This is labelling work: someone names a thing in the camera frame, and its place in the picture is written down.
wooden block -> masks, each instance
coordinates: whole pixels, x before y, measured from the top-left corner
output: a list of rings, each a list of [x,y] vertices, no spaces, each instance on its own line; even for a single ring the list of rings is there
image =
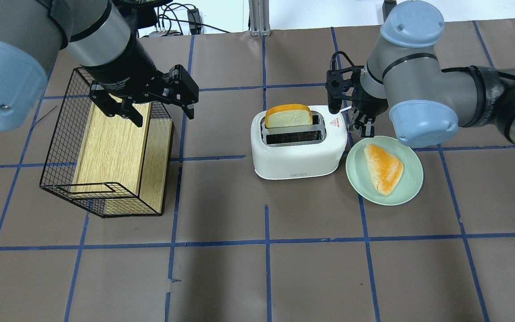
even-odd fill
[[[172,119],[152,119],[144,154],[139,197],[157,212],[164,205],[164,184],[172,143]]]
[[[118,182],[162,212],[172,119],[149,120],[151,103],[133,106],[143,116],[141,128],[118,116],[108,118],[92,104],[73,184],[93,185],[72,186],[70,191],[73,198],[104,198],[115,193],[102,183]],[[117,205],[106,202],[104,212],[116,212]]]

blue joint cap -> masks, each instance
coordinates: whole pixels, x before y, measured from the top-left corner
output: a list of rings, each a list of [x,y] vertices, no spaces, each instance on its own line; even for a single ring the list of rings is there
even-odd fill
[[[411,148],[436,145],[458,131],[458,116],[452,108],[435,101],[409,100],[388,112],[397,140]]]
[[[0,131],[21,126],[46,87],[47,75],[41,64],[0,41]]]
[[[444,29],[444,18],[438,9],[423,1],[397,4],[380,28],[389,42],[407,48],[435,45]]]

warning label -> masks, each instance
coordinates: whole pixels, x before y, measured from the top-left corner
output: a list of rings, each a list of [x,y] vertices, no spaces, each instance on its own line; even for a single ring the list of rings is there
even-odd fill
[[[330,123],[332,126],[341,127],[341,124],[339,124],[339,119],[335,119],[331,121]]]

toast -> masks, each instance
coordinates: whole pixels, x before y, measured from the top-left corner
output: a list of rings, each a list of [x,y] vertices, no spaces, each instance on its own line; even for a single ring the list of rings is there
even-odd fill
[[[309,106],[285,104],[274,106],[266,112],[266,128],[307,126],[313,124]]]

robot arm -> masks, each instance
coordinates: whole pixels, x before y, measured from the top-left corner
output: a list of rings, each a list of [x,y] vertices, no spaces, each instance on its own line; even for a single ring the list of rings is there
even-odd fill
[[[441,70],[434,45],[444,27],[431,4],[397,5],[381,28],[366,65],[336,70],[332,64],[325,87],[329,110],[341,100],[355,102],[350,130],[374,135],[372,123],[388,106],[397,139],[409,147],[449,140],[458,127],[495,124],[515,144],[515,68],[498,71],[470,66]],[[344,80],[343,72],[352,72]],[[351,96],[345,96],[354,88]]]
[[[110,0],[0,2],[0,21],[8,13],[13,13],[9,23],[0,22],[0,131],[23,123],[65,47],[96,80],[89,97],[107,116],[118,114],[142,126],[132,104],[158,100],[194,117],[188,105],[198,102],[196,82],[181,65],[158,71]]]

